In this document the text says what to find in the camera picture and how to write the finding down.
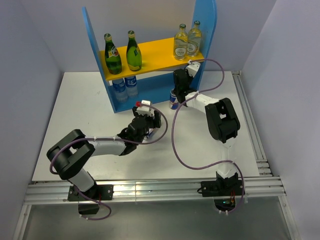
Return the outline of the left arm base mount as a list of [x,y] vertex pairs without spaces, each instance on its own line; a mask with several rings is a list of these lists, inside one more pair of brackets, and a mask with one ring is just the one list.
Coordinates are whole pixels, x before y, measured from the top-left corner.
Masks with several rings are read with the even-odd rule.
[[[111,213],[111,207],[103,201],[111,201],[113,199],[114,186],[112,184],[94,184],[89,190],[82,192],[76,186],[69,187],[68,202],[78,202],[78,213],[80,217],[98,221],[108,218]],[[105,207],[109,213],[104,217],[94,218],[100,210],[100,207]]]

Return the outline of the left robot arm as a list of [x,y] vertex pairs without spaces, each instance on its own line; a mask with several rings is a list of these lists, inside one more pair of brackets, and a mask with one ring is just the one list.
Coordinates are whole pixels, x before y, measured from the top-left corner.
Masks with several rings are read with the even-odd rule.
[[131,123],[112,137],[88,137],[74,129],[46,153],[49,170],[67,180],[86,200],[97,199],[101,191],[94,178],[84,169],[91,157],[102,155],[126,156],[146,145],[145,140],[162,125],[162,114],[152,107],[135,106]]

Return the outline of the silver blue can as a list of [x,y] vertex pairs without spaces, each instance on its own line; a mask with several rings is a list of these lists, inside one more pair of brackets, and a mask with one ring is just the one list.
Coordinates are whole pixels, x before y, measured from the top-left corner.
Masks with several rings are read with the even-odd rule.
[[179,106],[179,102],[178,102],[178,99],[174,93],[174,89],[172,89],[170,91],[170,98],[169,98],[169,107],[170,109],[172,110],[176,110]]

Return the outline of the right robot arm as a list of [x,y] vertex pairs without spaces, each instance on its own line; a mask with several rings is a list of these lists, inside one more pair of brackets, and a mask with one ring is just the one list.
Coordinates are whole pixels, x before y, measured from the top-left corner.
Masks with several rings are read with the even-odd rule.
[[233,145],[230,140],[238,136],[240,121],[229,98],[216,99],[202,94],[191,88],[191,83],[196,72],[187,68],[177,69],[173,72],[174,94],[179,102],[174,114],[171,127],[171,145],[177,160],[186,168],[191,170],[204,170],[218,165],[216,171],[216,189],[222,195],[229,194],[238,182],[242,173],[237,164],[232,160],[221,160],[202,167],[192,167],[184,163],[179,157],[175,142],[175,123],[181,107],[194,108],[206,116],[207,126],[211,137],[225,147],[225,155]]

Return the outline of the green Perrier bottle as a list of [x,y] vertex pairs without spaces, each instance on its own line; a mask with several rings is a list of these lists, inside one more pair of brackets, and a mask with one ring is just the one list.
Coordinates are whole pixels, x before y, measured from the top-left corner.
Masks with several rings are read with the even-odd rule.
[[104,41],[104,59],[107,69],[112,75],[118,75],[122,72],[122,61],[119,52],[112,41],[112,36],[110,33],[104,34]]
[[128,44],[126,49],[126,60],[131,71],[139,71],[142,68],[142,53],[135,38],[133,30],[128,31]]

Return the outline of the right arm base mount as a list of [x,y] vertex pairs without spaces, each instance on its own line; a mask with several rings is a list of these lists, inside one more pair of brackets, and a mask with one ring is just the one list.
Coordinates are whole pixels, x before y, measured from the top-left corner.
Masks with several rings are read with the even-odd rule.
[[217,178],[216,180],[202,181],[197,193],[204,198],[214,198],[214,205],[219,213],[226,215],[234,211],[245,196],[243,181],[235,177]]

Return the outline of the silver can red tab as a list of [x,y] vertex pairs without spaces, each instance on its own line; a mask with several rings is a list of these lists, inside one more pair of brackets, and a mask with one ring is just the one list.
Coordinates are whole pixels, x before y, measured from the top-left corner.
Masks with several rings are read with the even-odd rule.
[[151,137],[154,135],[155,130],[156,130],[155,128],[150,128],[150,129],[148,130],[148,133],[147,133],[146,136],[144,137],[144,140],[147,141],[149,138],[151,138]]

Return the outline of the clear Chang bottle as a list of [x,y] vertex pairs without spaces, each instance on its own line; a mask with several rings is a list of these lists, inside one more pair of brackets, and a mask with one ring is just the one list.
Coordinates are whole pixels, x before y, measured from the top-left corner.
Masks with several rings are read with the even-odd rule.
[[180,24],[179,30],[174,37],[173,56],[176,60],[183,60],[187,54],[188,35],[186,25]]
[[188,32],[187,54],[190,57],[196,56],[200,50],[200,45],[202,41],[202,32],[200,30],[200,24],[200,21],[194,21],[193,27]]

